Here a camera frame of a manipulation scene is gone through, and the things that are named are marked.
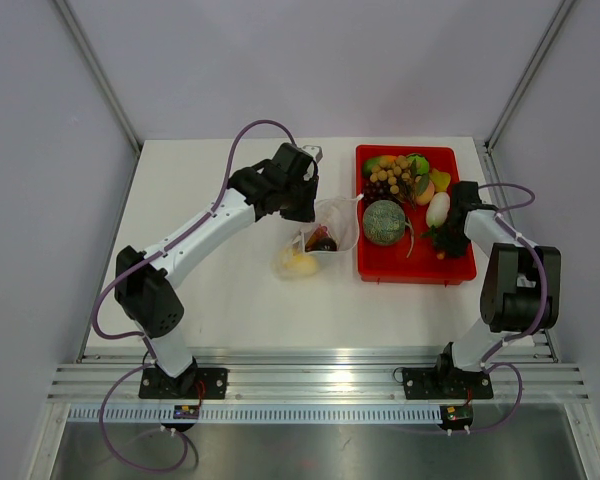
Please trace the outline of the white garlic bulb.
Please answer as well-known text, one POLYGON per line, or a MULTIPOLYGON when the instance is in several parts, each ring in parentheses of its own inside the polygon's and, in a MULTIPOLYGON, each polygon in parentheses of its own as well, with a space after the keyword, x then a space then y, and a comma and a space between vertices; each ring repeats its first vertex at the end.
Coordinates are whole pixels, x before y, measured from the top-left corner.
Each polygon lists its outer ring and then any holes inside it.
POLYGON ((438 228, 442 226, 448 217, 451 206, 451 198, 446 192, 436 193, 429 202, 425 215, 428 227, 438 228))

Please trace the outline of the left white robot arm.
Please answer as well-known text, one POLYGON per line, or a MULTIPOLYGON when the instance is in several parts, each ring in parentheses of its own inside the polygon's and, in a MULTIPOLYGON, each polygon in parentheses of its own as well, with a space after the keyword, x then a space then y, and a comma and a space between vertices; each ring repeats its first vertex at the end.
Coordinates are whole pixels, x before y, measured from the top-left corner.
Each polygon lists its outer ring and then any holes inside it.
POLYGON ((143 250, 127 246, 118 253, 114 298, 139 327, 151 361, 140 397, 224 396, 225 371, 200 368, 182 332, 181 289, 218 247, 263 217, 313 221, 321 158, 318 146, 283 143, 272 158, 232 173, 220 196, 175 232, 143 250))

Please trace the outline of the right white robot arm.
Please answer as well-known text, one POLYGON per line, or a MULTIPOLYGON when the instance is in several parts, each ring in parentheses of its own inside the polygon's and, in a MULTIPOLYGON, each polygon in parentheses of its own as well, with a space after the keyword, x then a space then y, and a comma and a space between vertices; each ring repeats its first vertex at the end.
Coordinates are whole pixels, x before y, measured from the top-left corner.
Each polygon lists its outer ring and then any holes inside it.
POLYGON ((555 326, 560 306, 562 257, 558 248, 529 240, 506 221, 505 208, 485 203, 482 187, 452 187, 445 233, 473 243, 488 256, 479 319, 449 343, 433 369, 441 398, 488 398, 497 354, 514 342, 555 326))

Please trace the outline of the dark red grape bunch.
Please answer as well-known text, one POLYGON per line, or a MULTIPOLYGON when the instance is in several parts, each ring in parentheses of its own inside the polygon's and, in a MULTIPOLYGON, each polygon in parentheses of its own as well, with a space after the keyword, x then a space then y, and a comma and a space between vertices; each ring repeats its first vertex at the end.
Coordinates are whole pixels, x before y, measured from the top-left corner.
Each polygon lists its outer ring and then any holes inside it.
POLYGON ((381 181, 367 182, 363 187, 362 193, 364 194, 364 200, 370 203, 379 200, 389 200, 392 196, 390 189, 381 181))

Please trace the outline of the clear zip top bag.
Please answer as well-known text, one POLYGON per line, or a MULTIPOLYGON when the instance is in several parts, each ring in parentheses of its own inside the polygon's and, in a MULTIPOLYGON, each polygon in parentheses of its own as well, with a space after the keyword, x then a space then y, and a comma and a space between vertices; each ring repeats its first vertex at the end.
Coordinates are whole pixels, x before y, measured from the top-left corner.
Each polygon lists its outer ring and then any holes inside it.
POLYGON ((358 207, 363 198, 359 194, 317 201, 315 221, 302 223, 274 255, 274 274, 284 280, 305 278, 342 260, 359 241, 358 207))

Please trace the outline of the pink red grape bunch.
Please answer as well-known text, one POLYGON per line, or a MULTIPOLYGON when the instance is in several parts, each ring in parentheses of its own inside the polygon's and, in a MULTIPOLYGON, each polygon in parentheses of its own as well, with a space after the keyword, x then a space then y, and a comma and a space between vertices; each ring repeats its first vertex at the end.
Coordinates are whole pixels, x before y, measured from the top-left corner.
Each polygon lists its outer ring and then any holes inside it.
POLYGON ((330 237, 328 227, 325 225, 320 225, 314 230, 309 239, 311 241, 319 241, 325 237, 330 237))

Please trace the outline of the yellow mango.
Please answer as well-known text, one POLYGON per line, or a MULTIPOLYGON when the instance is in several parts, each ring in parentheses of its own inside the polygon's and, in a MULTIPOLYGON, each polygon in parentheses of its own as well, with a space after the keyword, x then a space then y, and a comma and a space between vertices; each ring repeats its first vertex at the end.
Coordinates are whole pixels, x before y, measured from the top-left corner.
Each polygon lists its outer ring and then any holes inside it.
POLYGON ((280 257, 278 274, 284 279, 299 279, 316 274, 319 268, 319 262, 312 255, 291 253, 280 257))

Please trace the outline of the black dark fruit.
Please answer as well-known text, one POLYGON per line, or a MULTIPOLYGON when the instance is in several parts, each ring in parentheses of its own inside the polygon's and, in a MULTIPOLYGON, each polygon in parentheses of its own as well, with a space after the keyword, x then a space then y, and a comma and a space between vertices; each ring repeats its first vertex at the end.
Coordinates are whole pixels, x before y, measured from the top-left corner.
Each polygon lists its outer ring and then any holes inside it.
POLYGON ((324 237, 317 240, 312 245, 312 250, 321 252, 336 252, 338 250, 338 246, 334 239, 330 237, 324 237))

